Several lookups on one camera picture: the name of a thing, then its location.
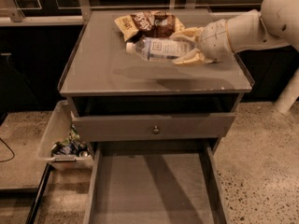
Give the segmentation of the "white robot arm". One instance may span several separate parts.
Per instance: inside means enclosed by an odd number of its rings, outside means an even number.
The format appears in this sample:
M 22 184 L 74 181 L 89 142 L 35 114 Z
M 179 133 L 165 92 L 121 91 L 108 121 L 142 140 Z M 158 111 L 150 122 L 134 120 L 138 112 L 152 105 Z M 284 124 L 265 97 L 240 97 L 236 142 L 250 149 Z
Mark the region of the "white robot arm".
M 263 0 L 259 10 L 186 28 L 171 38 L 195 45 L 173 61 L 177 65 L 218 63 L 244 50 L 286 46 L 299 50 L 299 0 Z

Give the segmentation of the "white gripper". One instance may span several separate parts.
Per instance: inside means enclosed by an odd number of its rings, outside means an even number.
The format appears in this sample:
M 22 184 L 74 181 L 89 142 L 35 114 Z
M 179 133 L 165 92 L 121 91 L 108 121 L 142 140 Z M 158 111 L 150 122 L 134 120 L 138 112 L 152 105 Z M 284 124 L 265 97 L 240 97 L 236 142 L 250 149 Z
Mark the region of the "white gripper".
M 226 60 L 233 54 L 227 29 L 227 20 L 209 23 L 205 28 L 191 27 L 170 35 L 173 40 L 188 40 L 198 43 L 199 49 L 193 49 L 182 57 L 172 61 L 175 65 L 208 64 Z

